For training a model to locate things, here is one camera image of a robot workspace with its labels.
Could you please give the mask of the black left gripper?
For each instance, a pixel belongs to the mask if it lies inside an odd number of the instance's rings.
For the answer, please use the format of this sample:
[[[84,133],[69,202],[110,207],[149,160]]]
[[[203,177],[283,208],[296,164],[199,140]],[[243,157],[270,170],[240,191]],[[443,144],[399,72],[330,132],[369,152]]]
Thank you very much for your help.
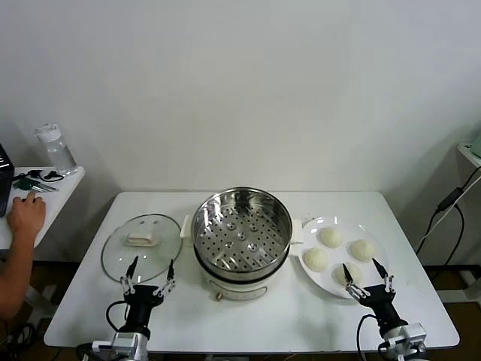
[[[123,325],[124,332],[149,332],[148,325],[152,310],[160,306],[175,288],[174,261],[172,259],[168,267],[166,281],[161,287],[134,286],[132,278],[137,263],[138,256],[134,258],[127,268],[126,274],[120,278],[123,294],[125,295],[124,299],[129,306],[126,322]]]

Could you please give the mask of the person's hand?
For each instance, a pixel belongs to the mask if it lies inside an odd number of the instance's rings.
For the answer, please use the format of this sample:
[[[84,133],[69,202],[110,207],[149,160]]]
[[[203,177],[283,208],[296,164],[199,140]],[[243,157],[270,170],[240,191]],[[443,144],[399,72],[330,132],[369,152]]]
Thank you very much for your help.
[[[45,217],[46,203],[34,192],[30,192],[24,199],[13,199],[8,225],[13,237],[35,238],[44,226]]]

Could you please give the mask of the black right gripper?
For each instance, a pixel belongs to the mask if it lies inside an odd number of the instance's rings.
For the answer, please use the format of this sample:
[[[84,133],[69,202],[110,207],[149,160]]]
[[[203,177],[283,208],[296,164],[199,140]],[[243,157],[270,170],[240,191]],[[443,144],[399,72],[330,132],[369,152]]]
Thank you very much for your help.
[[[383,284],[365,287],[364,289],[359,287],[354,282],[347,265],[344,263],[345,290],[354,299],[362,299],[362,305],[374,312],[378,326],[381,329],[394,329],[399,326],[399,315],[392,304],[395,297],[394,276],[389,275],[386,268],[375,258],[372,258],[372,261],[383,280]]]

